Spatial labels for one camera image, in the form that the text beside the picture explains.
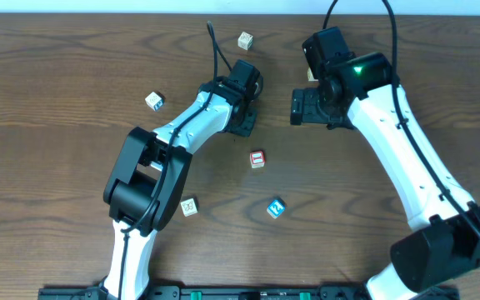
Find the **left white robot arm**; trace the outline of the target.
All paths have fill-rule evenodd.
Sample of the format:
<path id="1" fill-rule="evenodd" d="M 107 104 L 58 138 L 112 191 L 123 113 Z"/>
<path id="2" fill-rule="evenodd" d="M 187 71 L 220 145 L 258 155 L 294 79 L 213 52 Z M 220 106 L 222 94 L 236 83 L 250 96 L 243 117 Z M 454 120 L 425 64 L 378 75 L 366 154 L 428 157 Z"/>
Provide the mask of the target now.
<path id="1" fill-rule="evenodd" d="M 157 233 L 181 201 L 193 154 L 214 134 L 251 134 L 251 102 L 263 80 L 220 77 L 203 84 L 195 101 L 152 131 L 135 127 L 126 137 L 103 191 L 115 231 L 111 268 L 101 284 L 107 299 L 139 299 L 148 290 L 148 266 Z"/>

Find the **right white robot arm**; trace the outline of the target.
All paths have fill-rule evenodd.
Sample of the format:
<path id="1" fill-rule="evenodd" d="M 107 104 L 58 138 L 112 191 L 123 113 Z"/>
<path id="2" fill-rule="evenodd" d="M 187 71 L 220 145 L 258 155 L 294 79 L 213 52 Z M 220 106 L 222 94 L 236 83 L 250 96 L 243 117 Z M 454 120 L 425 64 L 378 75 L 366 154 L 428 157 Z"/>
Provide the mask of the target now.
<path id="1" fill-rule="evenodd" d="M 291 123 L 358 130 L 397 190 L 412 232 L 371 277 L 371 299 L 415 299 L 480 268 L 480 205 L 445 167 L 379 52 L 305 52 L 318 87 L 292 93 Z"/>

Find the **blue number 2 block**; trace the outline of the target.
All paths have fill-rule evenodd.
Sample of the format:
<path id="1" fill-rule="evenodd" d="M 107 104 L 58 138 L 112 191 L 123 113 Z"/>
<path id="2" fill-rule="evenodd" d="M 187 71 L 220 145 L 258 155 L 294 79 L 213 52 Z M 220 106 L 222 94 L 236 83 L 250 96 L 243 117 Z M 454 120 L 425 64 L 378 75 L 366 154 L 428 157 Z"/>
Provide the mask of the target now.
<path id="1" fill-rule="evenodd" d="M 280 217 L 285 211 L 285 204 L 278 198 L 275 198 L 267 207 L 267 213 L 274 219 Z"/>

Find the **red letter I block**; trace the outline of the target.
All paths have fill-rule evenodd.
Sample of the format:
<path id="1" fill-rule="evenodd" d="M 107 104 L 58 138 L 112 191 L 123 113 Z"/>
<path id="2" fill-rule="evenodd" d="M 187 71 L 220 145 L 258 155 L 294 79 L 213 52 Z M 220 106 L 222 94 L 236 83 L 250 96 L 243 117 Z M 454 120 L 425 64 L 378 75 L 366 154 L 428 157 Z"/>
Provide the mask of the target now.
<path id="1" fill-rule="evenodd" d="M 251 152 L 249 159 L 252 168 L 262 168 L 266 163 L 263 151 Z"/>

